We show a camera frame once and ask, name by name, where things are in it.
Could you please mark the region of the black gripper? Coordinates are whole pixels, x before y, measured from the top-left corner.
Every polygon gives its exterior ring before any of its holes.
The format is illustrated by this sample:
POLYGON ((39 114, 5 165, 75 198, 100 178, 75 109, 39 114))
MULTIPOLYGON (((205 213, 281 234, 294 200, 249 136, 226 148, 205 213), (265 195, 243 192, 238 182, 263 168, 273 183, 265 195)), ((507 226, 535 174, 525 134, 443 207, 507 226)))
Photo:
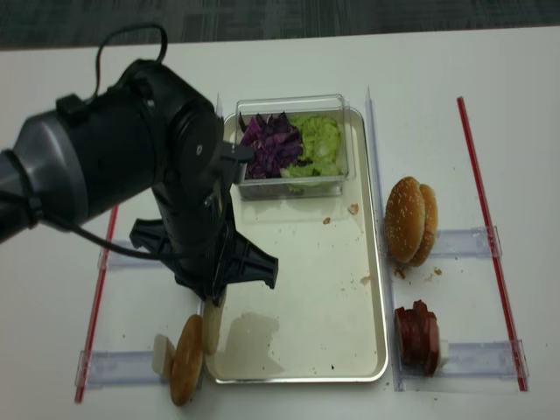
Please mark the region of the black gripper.
POLYGON ((258 248, 237 231, 231 195, 209 207, 219 217, 205 240, 182 244, 172 239, 165 221, 135 221, 129 238, 170 269, 176 283, 204 301, 217 304, 230 284, 261 281, 270 289, 277 282, 278 259, 258 248))

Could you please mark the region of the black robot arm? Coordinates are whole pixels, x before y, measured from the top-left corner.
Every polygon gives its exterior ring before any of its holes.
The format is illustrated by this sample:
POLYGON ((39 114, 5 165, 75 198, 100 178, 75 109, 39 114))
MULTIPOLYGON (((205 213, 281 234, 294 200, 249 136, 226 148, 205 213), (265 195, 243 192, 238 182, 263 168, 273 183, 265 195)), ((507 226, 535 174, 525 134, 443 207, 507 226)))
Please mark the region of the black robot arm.
POLYGON ((45 224, 122 256, 159 261, 219 303, 230 284, 274 287, 278 260, 240 234, 230 189, 254 156, 160 59, 133 62, 104 94, 60 98, 1 153, 1 237, 45 224), (84 224, 151 191, 160 216, 137 220, 125 248, 84 224))

